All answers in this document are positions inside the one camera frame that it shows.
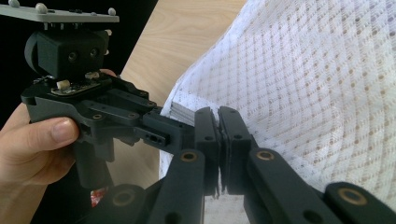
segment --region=finger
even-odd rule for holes
[[[29,155],[44,150],[65,147],[78,138],[78,127],[69,118],[55,118],[40,121],[5,133],[7,148],[14,155]]]
[[[116,77],[116,76],[117,76],[116,73],[114,73],[114,72],[111,71],[110,69],[102,68],[100,71],[103,72],[103,73],[106,73],[106,74],[108,74],[108,75],[111,75],[111,76],[113,76],[113,77]]]
[[[28,124],[30,121],[29,113],[25,104],[19,104],[11,116],[8,118],[6,124],[3,126],[2,132],[19,128]]]

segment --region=mounting plate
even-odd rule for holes
[[[0,4],[0,15],[19,18],[28,21],[45,23],[82,23],[82,22],[119,22],[118,16],[105,14],[71,12],[65,10],[49,9],[46,14],[40,14],[35,7],[12,7]]]

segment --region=wooden surface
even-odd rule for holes
[[[177,79],[233,22],[244,0],[159,0],[121,78],[149,92],[162,106]],[[158,150],[142,142],[116,141],[116,161],[108,165],[116,184],[148,187],[158,180]]]

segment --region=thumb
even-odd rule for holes
[[[14,155],[31,155],[44,150],[65,147],[78,138],[78,127],[69,118],[55,118],[22,126],[8,132],[7,142]]]

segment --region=white mesh fabric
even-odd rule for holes
[[[396,210],[395,21],[395,1],[247,0],[162,114],[232,107],[311,186],[351,182]]]

